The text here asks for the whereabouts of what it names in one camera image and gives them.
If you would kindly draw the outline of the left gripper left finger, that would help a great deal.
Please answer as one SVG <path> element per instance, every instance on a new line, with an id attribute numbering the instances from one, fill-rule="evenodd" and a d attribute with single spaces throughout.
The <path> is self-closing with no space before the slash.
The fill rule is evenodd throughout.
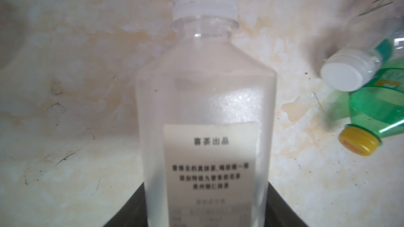
<path id="1" fill-rule="evenodd" d="M 144 184 L 140 185 L 104 227 L 148 227 Z"/>

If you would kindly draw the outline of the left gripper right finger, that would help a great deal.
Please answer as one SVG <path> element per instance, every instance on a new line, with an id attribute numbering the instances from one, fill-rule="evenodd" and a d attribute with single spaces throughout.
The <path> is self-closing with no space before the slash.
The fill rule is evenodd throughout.
<path id="1" fill-rule="evenodd" d="M 264 227 L 308 227 L 270 182 L 268 183 Z"/>

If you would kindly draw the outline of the square frosted white-label bottle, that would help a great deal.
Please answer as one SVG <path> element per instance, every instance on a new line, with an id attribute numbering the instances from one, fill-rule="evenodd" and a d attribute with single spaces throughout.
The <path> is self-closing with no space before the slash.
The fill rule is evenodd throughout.
<path id="1" fill-rule="evenodd" d="M 276 71 L 231 41 L 238 0 L 173 0 L 177 43 L 136 75 L 150 227 L 262 227 Z"/>

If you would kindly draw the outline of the green soda bottle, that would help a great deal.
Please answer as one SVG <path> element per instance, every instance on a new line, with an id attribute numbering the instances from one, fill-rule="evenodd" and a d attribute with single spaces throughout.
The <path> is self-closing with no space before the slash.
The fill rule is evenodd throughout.
<path id="1" fill-rule="evenodd" d="M 340 92 L 323 111 L 327 129 L 349 118 L 338 136 L 351 152 L 370 156 L 383 139 L 404 133 L 404 59 L 387 62 L 364 87 Z"/>

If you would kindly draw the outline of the green-label clear white-cap bottle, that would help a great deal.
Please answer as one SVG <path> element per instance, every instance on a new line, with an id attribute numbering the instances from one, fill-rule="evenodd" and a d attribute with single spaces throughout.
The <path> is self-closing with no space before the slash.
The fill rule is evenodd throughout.
<path id="1" fill-rule="evenodd" d="M 366 85 L 391 59 L 404 54 L 404 0 L 375 0 L 348 22 L 342 47 L 320 69 L 332 88 Z"/>

